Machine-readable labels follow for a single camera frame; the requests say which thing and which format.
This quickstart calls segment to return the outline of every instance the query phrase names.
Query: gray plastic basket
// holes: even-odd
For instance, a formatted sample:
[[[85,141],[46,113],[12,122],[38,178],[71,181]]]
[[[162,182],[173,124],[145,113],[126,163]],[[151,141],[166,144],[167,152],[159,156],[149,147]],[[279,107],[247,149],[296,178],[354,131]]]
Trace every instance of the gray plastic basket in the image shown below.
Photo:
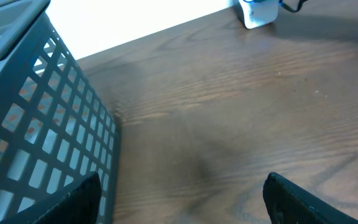
[[[0,221],[91,171],[112,222],[118,131],[45,9],[0,1]]]

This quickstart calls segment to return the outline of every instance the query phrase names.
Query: basket handle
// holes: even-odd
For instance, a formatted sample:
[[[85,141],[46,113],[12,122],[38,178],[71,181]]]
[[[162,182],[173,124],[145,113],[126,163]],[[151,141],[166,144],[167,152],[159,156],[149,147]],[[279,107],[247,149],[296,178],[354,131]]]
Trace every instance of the basket handle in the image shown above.
[[[18,38],[28,26],[45,10],[50,0],[33,0],[32,4],[17,18],[15,23],[0,37],[0,59],[4,58],[12,49]]]

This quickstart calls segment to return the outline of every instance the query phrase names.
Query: table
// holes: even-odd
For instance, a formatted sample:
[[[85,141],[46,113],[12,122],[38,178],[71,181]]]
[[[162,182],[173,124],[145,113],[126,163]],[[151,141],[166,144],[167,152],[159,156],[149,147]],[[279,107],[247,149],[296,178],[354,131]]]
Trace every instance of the table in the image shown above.
[[[254,30],[225,9],[79,64],[122,128],[115,223],[270,223],[271,171],[358,219],[358,1]]]

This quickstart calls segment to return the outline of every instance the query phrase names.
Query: basket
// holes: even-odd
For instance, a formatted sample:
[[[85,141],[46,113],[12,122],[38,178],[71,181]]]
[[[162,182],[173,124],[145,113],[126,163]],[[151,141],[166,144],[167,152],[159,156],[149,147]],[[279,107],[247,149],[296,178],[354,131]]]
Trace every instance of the basket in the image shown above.
[[[111,223],[119,133],[48,4],[0,1],[0,221],[96,171],[97,223]]]

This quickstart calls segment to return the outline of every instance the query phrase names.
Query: wood grain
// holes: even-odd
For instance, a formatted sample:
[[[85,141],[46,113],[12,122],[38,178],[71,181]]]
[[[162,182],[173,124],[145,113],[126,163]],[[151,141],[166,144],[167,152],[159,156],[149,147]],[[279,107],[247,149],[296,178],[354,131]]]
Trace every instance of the wood grain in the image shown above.
[[[79,64],[122,125],[116,223],[270,223],[271,171],[358,219],[358,1],[254,30],[226,9]]]

